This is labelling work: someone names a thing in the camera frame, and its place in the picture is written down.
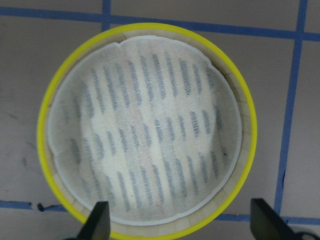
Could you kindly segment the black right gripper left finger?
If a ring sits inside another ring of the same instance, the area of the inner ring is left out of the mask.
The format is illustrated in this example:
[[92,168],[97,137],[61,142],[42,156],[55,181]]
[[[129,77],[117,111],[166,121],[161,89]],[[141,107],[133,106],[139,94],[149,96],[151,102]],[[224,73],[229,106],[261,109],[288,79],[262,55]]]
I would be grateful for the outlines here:
[[110,209],[108,201],[99,201],[76,236],[77,240],[108,240],[110,238]]

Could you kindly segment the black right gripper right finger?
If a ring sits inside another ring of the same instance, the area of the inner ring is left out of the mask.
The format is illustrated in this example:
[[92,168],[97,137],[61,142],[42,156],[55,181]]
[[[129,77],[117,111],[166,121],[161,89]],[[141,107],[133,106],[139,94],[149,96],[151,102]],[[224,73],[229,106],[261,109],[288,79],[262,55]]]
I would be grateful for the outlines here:
[[250,201],[250,231],[256,240],[300,239],[262,198]]

